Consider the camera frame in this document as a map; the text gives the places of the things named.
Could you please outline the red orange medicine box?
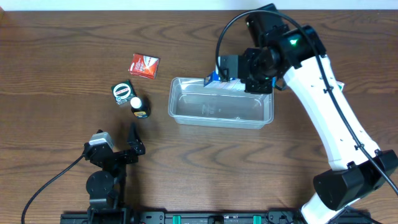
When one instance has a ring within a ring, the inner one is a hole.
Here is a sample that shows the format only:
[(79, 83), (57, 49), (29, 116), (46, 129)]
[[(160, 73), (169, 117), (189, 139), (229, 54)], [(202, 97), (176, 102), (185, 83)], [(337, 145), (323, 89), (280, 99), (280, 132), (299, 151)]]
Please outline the red orange medicine box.
[(160, 59), (148, 55), (134, 54), (128, 72), (131, 75), (154, 80)]

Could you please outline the clear plastic container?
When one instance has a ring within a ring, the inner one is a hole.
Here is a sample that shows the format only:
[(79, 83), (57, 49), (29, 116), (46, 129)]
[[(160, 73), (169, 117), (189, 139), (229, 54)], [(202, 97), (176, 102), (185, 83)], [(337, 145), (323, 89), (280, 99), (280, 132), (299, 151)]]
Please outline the clear plastic container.
[(261, 129), (274, 119), (274, 95), (205, 88), (201, 78), (174, 78), (168, 113), (179, 124)]

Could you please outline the blue Kool Fever box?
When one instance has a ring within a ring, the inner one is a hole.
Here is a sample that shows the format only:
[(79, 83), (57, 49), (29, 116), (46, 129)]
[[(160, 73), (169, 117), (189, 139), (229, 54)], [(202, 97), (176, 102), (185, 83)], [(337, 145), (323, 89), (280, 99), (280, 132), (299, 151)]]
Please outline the blue Kool Fever box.
[(231, 78), (228, 82), (222, 82), (218, 74), (213, 71), (206, 78), (204, 78), (204, 88), (214, 88), (231, 91), (244, 91), (245, 84), (241, 83), (238, 78)]

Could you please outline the white green Panadol box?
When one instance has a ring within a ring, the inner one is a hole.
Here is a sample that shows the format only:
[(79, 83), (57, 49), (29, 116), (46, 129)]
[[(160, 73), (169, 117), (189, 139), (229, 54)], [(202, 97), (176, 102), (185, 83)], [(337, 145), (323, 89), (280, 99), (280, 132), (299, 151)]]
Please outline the white green Panadol box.
[(345, 84), (343, 82), (340, 82), (340, 81), (336, 81), (336, 84), (338, 85), (339, 90), (343, 91), (343, 88), (344, 88)]

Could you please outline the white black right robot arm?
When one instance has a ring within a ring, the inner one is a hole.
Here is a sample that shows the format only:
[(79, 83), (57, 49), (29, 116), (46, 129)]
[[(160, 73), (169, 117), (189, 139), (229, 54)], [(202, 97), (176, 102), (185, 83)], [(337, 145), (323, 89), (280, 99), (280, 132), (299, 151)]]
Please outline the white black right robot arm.
[(394, 151), (366, 133), (338, 86), (315, 29), (301, 26), (273, 4), (243, 12), (254, 47), (243, 55), (216, 54), (221, 80), (238, 78), (252, 94), (269, 94), (282, 81), (300, 100), (322, 140), (330, 169), (313, 179), (315, 194), (299, 210), (299, 223), (333, 223), (352, 204), (389, 184)]

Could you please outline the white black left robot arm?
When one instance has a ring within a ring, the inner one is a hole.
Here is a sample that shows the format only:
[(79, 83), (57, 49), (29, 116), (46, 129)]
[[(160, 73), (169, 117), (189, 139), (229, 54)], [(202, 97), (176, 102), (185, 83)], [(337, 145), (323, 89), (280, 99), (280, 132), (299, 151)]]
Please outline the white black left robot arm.
[(137, 163), (138, 157), (146, 153), (134, 123), (129, 128), (127, 145), (128, 149), (114, 152), (114, 141), (102, 130), (84, 144), (82, 156), (101, 168), (86, 181), (86, 191), (90, 196), (88, 224), (138, 222), (136, 214), (124, 203), (126, 166)]

